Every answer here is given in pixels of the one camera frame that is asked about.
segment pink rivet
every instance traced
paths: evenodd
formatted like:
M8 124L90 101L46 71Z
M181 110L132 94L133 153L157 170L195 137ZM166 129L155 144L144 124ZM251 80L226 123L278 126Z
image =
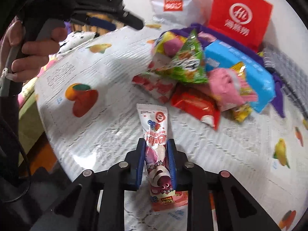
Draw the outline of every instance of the pink rivet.
M222 177L224 177L224 178L228 178L229 176L230 176L230 173L228 172L228 171L221 171L220 172L220 175L222 176Z

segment blue box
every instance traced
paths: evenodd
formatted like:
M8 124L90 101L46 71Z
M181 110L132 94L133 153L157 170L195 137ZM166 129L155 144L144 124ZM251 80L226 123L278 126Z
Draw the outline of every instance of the blue box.
M272 75L238 49L223 41L216 40L204 49L204 54L206 71L211 71L217 67L230 68L240 61L246 65L247 83L258 94L258 101L250 102L250 105L258 113L275 98L275 84Z

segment human hand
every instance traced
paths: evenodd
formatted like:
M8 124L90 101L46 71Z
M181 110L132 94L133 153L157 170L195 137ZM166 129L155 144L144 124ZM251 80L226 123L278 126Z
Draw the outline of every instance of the human hand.
M64 41L67 37L65 28L55 28L51 33L51 39L43 41L28 41L22 47L24 54L30 55L25 58L17 59L12 63L12 71L8 79L14 82L26 82L38 75L41 67L48 61L48 55L59 51L59 41ZM5 68L7 57L11 47L17 46L23 39L23 26L21 21L12 24L4 35L0 51L1 73Z

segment floor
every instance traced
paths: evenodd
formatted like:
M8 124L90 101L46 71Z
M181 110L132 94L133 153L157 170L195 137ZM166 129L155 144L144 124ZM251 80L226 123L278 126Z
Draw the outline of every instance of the floor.
M47 140L45 133L37 140L35 145L27 154L30 162L30 170L33 174L39 167L44 167L47 171L51 171L57 162L57 158ZM26 165L23 162L19 167L19 173L26 175Z

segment white tablecloth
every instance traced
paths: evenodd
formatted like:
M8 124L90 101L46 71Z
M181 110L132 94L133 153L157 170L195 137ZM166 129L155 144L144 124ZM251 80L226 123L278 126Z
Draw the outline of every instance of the white tablecloth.
M125 27L94 39L61 59L36 82L38 109L45 131L64 171L74 180L84 169L107 170L136 148L142 128L136 103L158 104L145 91L131 84L132 77L147 69L151 44L163 31ZM92 53L89 46L111 44L105 53ZM99 93L95 105L84 116L72 113L73 103L65 91L83 83ZM205 170L230 171L278 224L285 213L296 211L292 229L308 206L308 131L301 114L285 97L286 118L281 119L269 105L238 124L223 114L219 130L170 107L168 138L178 150ZM304 147L295 136L297 126ZM285 140L290 168L273 159L275 144ZM173 211L159 215L151 211L146 176L138 192L126 192L126 230L186 230L185 215Z

